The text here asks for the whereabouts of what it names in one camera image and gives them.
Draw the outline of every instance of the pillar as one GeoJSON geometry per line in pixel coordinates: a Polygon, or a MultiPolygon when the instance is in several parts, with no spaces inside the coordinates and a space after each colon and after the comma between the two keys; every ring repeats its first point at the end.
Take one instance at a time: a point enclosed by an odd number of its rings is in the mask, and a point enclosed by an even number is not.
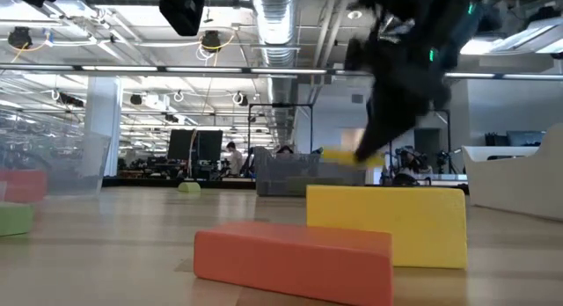
{"type": "MultiPolygon", "coordinates": [[[[117,175],[122,100],[123,89],[121,88],[121,80],[118,77],[91,76],[88,78],[84,130],[111,137],[104,176],[117,175]]],[[[97,150],[102,150],[103,144],[97,143],[95,139],[91,144],[97,150]]],[[[86,160],[86,162],[92,163],[96,162],[96,160],[100,163],[99,159],[92,155],[90,161],[86,160]]]]}

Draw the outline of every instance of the wooden floor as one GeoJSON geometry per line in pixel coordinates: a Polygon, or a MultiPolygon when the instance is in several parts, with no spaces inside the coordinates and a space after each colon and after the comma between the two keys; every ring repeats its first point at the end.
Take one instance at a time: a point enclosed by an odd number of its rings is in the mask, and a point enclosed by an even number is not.
{"type": "MultiPolygon", "coordinates": [[[[191,273],[194,233],[221,222],[305,222],[304,200],[107,188],[50,201],[31,235],[0,238],[0,305],[330,305],[191,273]]],[[[563,223],[469,208],[467,272],[397,268],[397,306],[563,305],[563,223]]]]}

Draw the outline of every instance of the green foam block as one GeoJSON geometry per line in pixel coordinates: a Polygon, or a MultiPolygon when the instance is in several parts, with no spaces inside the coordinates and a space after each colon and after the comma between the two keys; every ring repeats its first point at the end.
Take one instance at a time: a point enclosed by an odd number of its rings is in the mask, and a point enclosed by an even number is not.
{"type": "Polygon", "coordinates": [[[201,187],[199,184],[194,182],[184,182],[180,183],[178,191],[182,193],[200,193],[201,187]]]}
{"type": "Polygon", "coordinates": [[[0,236],[19,235],[31,231],[33,208],[26,204],[0,201],[0,236]]]}

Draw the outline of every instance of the black robot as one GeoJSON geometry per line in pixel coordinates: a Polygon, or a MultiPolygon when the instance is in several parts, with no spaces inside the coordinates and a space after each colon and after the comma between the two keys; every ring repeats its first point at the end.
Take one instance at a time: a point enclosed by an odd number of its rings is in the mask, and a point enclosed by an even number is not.
{"type": "Polygon", "coordinates": [[[368,125],[355,152],[358,164],[416,125],[431,106],[450,101],[445,73],[457,66],[461,48],[479,30],[494,29],[484,0],[358,0],[354,8],[373,10],[377,21],[367,40],[351,39],[345,69],[367,70],[376,81],[368,102],[368,125]],[[382,23],[392,15],[413,21],[407,33],[388,40],[382,23]]]}

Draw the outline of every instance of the yellow object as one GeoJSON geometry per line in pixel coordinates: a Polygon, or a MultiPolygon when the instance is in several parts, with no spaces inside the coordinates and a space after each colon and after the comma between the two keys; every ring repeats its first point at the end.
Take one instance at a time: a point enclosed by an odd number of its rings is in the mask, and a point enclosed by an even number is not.
{"type": "Polygon", "coordinates": [[[182,193],[200,193],[201,187],[194,182],[184,182],[179,184],[178,191],[182,193]]]}
{"type": "Polygon", "coordinates": [[[324,149],[323,158],[327,160],[333,160],[339,164],[363,166],[363,167],[367,167],[368,169],[385,165],[385,159],[381,154],[376,154],[373,157],[370,157],[365,162],[358,164],[357,161],[355,160],[353,151],[339,151],[336,149],[324,149]]]}
{"type": "Polygon", "coordinates": [[[394,266],[467,267],[461,190],[308,186],[307,225],[389,232],[394,266]]]}

